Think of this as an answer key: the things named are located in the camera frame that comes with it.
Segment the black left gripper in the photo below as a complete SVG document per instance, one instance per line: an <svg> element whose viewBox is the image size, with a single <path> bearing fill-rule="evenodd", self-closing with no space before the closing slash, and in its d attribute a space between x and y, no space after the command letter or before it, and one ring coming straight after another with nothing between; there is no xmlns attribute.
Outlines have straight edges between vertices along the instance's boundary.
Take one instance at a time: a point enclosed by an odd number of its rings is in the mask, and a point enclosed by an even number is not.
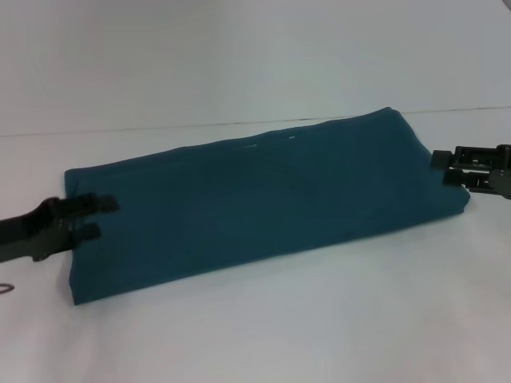
<svg viewBox="0 0 511 383"><path fill-rule="evenodd" d="M69 199L44 200L29 213L1 221L1 262L31 257L40 262L51 255L74 250L97 239L96 223L70 224L70 219L119 210L112 195L87 193Z"/></svg>

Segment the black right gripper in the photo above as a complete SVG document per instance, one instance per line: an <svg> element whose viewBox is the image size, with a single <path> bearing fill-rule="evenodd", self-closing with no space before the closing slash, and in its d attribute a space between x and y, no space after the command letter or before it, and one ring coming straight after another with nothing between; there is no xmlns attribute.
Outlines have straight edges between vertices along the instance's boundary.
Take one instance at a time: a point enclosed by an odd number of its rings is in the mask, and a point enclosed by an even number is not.
<svg viewBox="0 0 511 383"><path fill-rule="evenodd" d="M456 147L455 152L434 150L432 168L456 168L445 171L444 185L510 197L509 144L496 148Z"/></svg>

